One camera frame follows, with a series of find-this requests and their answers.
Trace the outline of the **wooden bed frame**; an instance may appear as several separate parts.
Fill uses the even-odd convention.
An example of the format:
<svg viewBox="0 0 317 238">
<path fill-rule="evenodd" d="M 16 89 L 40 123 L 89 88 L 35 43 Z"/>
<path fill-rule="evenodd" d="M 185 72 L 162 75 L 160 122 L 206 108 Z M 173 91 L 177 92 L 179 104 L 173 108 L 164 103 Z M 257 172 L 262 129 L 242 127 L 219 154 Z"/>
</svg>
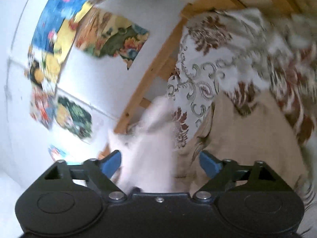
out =
<svg viewBox="0 0 317 238">
<path fill-rule="evenodd" d="M 195 0 L 149 65 L 115 132 L 133 131 L 155 77 L 174 101 L 175 148 L 192 139 L 215 97 L 242 114 L 270 91 L 300 145 L 316 131 L 316 0 Z"/>
</svg>

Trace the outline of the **floral patterned bedspread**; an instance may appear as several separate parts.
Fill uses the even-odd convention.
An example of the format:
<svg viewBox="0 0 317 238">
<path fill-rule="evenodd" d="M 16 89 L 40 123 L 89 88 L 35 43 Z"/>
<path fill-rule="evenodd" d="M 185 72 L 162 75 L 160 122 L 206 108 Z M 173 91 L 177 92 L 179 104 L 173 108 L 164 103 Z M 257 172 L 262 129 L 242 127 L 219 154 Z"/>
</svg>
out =
<svg viewBox="0 0 317 238">
<path fill-rule="evenodd" d="M 316 212 L 316 21 L 268 22 L 257 9 L 191 19 L 167 98 L 109 142 L 122 153 L 113 181 L 126 192 L 193 192 L 208 180 L 205 149 L 242 165 L 265 161 Z"/>
</svg>

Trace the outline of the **torn landscape flower poster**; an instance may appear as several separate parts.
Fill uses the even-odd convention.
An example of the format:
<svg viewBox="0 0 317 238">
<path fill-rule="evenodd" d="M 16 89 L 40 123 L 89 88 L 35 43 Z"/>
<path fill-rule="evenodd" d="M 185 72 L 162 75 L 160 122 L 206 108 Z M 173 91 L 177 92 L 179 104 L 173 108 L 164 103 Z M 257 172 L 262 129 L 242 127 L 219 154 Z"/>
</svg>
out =
<svg viewBox="0 0 317 238">
<path fill-rule="evenodd" d="M 93 57 L 120 57 L 130 69 L 149 37 L 149 31 L 129 19 L 93 7 L 75 41 L 76 48 Z"/>
</svg>

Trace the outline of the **anime girl orange poster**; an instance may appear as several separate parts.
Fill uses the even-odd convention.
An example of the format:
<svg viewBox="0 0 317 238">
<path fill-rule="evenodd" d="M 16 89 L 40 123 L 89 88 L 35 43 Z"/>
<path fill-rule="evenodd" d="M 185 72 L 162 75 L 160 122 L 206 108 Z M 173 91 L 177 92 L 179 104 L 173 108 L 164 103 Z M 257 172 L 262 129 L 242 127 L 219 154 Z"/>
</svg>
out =
<svg viewBox="0 0 317 238">
<path fill-rule="evenodd" d="M 46 93 L 38 86 L 32 86 L 30 116 L 50 130 L 56 113 L 55 95 Z"/>
</svg>

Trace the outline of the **curled blue anime poster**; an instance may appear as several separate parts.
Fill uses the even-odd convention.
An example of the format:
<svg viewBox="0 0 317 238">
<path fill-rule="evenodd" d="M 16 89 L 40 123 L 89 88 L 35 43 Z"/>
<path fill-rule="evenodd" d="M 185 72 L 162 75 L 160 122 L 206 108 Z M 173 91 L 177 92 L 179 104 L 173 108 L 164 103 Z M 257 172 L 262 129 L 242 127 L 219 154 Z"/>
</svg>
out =
<svg viewBox="0 0 317 238">
<path fill-rule="evenodd" d="M 48 148 L 48 153 L 54 162 L 64 160 L 68 165 L 78 165 L 82 163 L 80 158 L 72 156 L 62 149 L 59 149 L 52 145 Z"/>
</svg>

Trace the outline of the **beige hooded zip jacket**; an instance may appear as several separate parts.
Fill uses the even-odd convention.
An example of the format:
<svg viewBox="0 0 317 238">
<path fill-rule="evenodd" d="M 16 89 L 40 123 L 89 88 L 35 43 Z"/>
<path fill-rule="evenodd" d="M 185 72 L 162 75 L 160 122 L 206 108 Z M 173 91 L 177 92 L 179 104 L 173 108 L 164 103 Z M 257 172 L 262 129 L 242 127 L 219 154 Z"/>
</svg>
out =
<svg viewBox="0 0 317 238">
<path fill-rule="evenodd" d="M 255 98 L 246 116 L 238 113 L 223 92 L 217 95 L 192 139 L 177 152 L 178 191 L 194 193 L 208 182 L 199 164 L 198 154 L 202 150 L 240 165 L 264 161 L 295 190 L 308 181 L 296 136 L 268 91 Z"/>
</svg>

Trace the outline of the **anime boy green poster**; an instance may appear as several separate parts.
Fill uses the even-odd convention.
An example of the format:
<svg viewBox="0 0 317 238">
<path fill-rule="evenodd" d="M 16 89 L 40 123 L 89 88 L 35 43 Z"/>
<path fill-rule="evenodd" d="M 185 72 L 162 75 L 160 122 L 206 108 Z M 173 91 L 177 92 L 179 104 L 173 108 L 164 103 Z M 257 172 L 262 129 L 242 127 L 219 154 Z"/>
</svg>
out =
<svg viewBox="0 0 317 238">
<path fill-rule="evenodd" d="M 91 114 L 65 96 L 59 96 L 57 99 L 55 121 L 81 140 L 92 137 Z"/>
</svg>

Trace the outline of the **blue yellow cartoon poster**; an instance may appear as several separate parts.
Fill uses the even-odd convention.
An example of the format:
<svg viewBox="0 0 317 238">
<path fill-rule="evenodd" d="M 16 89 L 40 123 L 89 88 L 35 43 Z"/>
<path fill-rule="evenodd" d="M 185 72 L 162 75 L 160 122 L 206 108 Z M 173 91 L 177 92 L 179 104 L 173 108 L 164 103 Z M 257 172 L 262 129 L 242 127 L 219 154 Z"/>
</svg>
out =
<svg viewBox="0 0 317 238">
<path fill-rule="evenodd" d="M 61 68 L 73 45 L 79 22 L 92 8 L 88 0 L 48 0 L 28 52 L 28 78 L 46 94 L 54 94 Z"/>
</svg>

